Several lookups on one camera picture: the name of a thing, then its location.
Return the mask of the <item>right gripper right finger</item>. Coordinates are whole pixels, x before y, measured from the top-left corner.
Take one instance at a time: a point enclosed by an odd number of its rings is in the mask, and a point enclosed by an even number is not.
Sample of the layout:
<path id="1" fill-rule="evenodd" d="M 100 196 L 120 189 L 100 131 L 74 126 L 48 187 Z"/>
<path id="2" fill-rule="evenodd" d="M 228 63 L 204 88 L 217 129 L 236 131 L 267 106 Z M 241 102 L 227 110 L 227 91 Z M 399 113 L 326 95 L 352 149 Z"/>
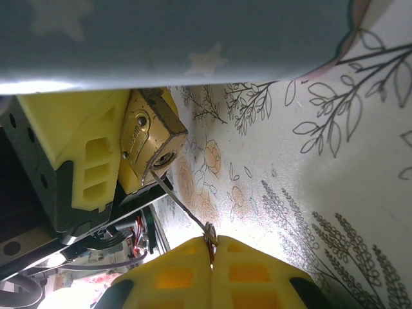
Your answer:
<path id="1" fill-rule="evenodd" d="M 328 308 L 310 275 L 234 238 L 218 236 L 212 308 Z"/>

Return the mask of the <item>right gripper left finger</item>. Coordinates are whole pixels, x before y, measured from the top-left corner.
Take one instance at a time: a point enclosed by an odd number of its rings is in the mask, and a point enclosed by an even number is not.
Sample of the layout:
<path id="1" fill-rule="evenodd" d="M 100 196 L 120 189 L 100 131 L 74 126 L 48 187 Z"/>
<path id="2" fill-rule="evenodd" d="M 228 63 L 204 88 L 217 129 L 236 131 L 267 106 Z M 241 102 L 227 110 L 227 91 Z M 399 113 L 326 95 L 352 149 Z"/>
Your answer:
<path id="1" fill-rule="evenodd" d="M 116 278 L 96 308 L 210 308 L 211 264 L 203 236 Z"/>

